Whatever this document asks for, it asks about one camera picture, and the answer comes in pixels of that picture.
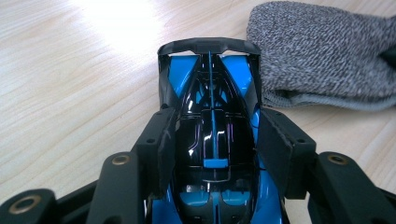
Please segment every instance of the rear wing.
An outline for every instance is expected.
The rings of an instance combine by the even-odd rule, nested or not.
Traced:
[[[192,51],[195,54],[221,54],[226,50],[260,55],[261,51],[256,45],[246,41],[225,37],[198,37],[170,42],[158,49],[158,56],[183,51]]]

